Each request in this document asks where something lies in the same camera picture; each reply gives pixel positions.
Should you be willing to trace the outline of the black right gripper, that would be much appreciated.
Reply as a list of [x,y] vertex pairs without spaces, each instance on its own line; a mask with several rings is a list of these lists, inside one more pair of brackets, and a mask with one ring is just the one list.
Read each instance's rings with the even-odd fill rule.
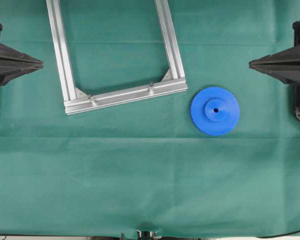
[[277,65],[300,62],[300,21],[292,24],[294,47],[249,62],[249,67],[284,84],[300,84],[300,65]]

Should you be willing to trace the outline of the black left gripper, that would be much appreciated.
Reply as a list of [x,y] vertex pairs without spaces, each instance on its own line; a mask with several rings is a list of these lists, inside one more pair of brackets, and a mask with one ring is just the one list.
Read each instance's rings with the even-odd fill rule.
[[[0,23],[0,36],[1,31],[3,30],[3,26]],[[11,47],[8,47],[0,42],[0,60],[3,61],[15,61],[15,62],[25,62],[25,63],[33,63],[33,66],[26,66],[22,68],[17,68],[16,70],[3,71],[0,73],[0,87],[5,86],[10,81],[21,77],[26,74],[33,73],[37,70],[43,69],[44,62],[38,60],[26,53],[19,52]]]

